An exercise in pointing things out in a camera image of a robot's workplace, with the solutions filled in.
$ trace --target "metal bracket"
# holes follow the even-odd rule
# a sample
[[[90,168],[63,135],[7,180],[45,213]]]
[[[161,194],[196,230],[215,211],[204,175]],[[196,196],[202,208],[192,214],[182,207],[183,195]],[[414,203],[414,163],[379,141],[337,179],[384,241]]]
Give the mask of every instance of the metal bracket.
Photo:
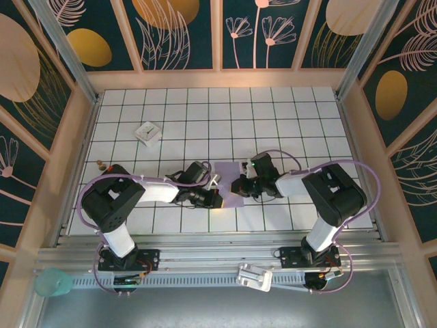
[[[238,266],[237,284],[268,292],[272,285],[273,273],[250,264]]]
[[[339,250],[337,247],[331,247],[330,251],[325,254],[325,259],[317,265],[310,265],[307,259],[302,257],[300,247],[281,247],[279,248],[279,257],[281,259],[282,269],[295,269],[295,268],[329,268],[332,264],[337,267],[341,267]]]

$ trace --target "purple napkin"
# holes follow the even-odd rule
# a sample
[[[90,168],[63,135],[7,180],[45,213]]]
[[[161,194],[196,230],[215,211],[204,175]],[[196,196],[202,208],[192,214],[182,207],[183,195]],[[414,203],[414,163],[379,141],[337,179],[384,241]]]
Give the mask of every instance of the purple napkin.
[[[243,207],[244,198],[231,192],[231,184],[240,177],[239,162],[216,162],[214,173],[221,177],[218,194],[223,198],[223,208]]]

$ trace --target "white grid floor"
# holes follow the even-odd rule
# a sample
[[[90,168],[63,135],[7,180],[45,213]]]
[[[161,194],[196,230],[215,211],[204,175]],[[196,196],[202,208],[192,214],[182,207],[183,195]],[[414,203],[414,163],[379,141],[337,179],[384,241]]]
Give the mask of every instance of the white grid floor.
[[[144,122],[163,130],[163,140],[146,148],[134,136]],[[298,157],[302,167],[351,159],[343,124],[329,87],[253,87],[161,90],[107,90],[81,178],[83,187],[101,175],[97,160],[120,164],[132,174],[163,177],[193,161],[243,161],[267,149]],[[280,172],[293,160],[272,154]],[[353,165],[344,169],[357,183]],[[142,203],[127,220],[131,234],[310,230],[317,213],[309,196],[244,208],[204,210]],[[368,215],[349,228],[372,228]],[[94,232],[72,213],[67,234]]]

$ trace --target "flower illustration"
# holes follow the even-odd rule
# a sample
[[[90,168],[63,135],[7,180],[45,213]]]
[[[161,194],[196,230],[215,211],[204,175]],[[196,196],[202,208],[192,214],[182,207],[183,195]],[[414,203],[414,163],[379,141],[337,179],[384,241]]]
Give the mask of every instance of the flower illustration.
[[[31,187],[32,189],[36,189],[31,184],[22,181],[21,179],[17,178],[13,175],[14,173],[14,165],[16,161],[16,157],[18,155],[18,141],[16,141],[14,138],[11,138],[9,140],[9,144],[6,141],[6,138],[2,135],[0,136],[0,177],[2,178],[13,178],[17,180],[18,182]],[[26,205],[30,205],[30,201],[24,200],[21,197],[12,195],[11,193],[8,193],[7,191],[4,191],[0,189],[0,194],[5,195],[9,198],[12,198],[13,200],[22,202]]]
[[[268,6],[279,6],[279,5],[294,5],[300,2],[300,0],[255,0],[255,4],[258,8],[267,8]]]
[[[258,21],[259,12],[262,8],[274,7],[280,5],[295,5],[299,3],[300,0],[255,0],[255,5],[257,5],[257,16],[255,19],[255,33],[253,39],[253,68],[257,67],[257,35],[258,35]]]
[[[296,41],[296,33],[292,33],[293,30],[293,17],[278,17],[273,24],[271,16],[262,19],[262,31],[267,44],[266,68],[270,47]]]
[[[240,64],[238,63],[237,48],[235,45],[235,39],[243,38],[245,36],[250,36],[253,34],[253,30],[251,28],[249,28],[251,25],[249,24],[247,17],[244,17],[244,18],[238,17],[238,18],[235,18],[235,20],[232,17],[226,18],[226,26],[227,26],[227,30],[231,34],[232,44],[234,46],[235,62],[237,64],[237,68],[240,68]]]
[[[9,178],[14,171],[16,155],[18,154],[18,141],[11,138],[8,147],[5,137],[2,135],[0,142],[2,142],[1,147],[3,148],[0,152],[0,173],[4,178]]]

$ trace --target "plastic cup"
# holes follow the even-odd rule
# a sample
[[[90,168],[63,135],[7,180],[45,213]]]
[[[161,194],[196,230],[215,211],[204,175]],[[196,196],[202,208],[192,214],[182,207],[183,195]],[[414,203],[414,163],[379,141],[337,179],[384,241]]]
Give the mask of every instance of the plastic cup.
[[[33,289],[43,297],[64,295],[73,288],[73,278],[59,269],[45,269],[36,278]]]

